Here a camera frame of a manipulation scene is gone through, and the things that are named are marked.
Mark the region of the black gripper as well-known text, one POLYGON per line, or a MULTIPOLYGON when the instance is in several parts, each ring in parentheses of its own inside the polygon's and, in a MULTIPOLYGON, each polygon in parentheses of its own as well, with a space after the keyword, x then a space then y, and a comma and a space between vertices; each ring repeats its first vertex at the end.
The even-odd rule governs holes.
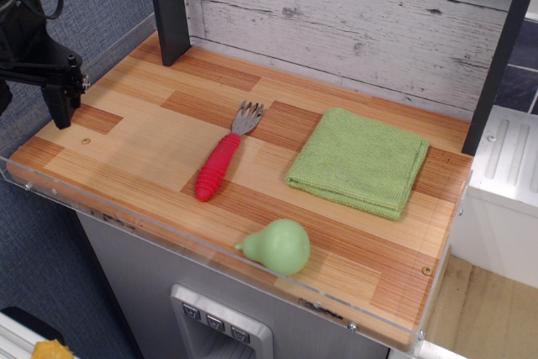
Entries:
POLYGON ((89 88, 82 58, 47 31, 47 23, 62 11, 63 0, 57 0, 50 14, 40 0, 1 0, 1 77, 44 85, 43 99, 58 129, 71 125, 89 88))

